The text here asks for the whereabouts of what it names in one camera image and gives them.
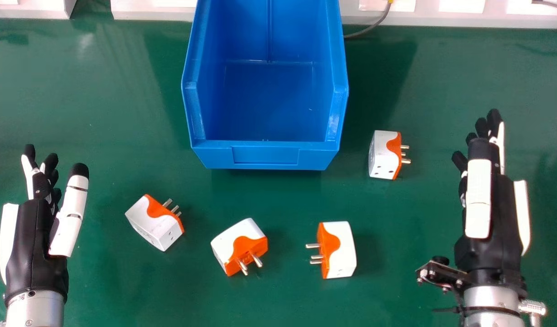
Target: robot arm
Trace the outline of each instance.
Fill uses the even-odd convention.
[[[543,303],[526,300],[520,261],[531,239],[527,185],[504,174],[504,130],[493,109],[476,122],[477,133],[467,136],[468,158],[459,151],[453,155],[461,172],[463,207],[463,235],[454,246],[457,269],[447,258],[434,257],[416,271],[418,283],[454,292],[458,307],[451,311],[461,314],[462,326],[507,321],[523,327],[521,313],[530,314],[538,326],[546,313]]]
[[[40,168],[35,150],[27,145],[21,156],[29,200],[7,203],[0,226],[0,273],[6,284],[4,303],[8,327],[61,327],[69,291],[67,257],[75,246],[84,215],[88,190],[88,168],[73,166],[63,206],[56,154]]]

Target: plug pin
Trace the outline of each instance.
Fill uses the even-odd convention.
[[[262,268],[262,260],[254,253],[251,253],[250,255],[252,255],[252,259],[254,260],[254,263],[256,263],[256,266]]]
[[[248,276],[248,268],[246,265],[239,260],[240,270],[243,271],[244,276]]]

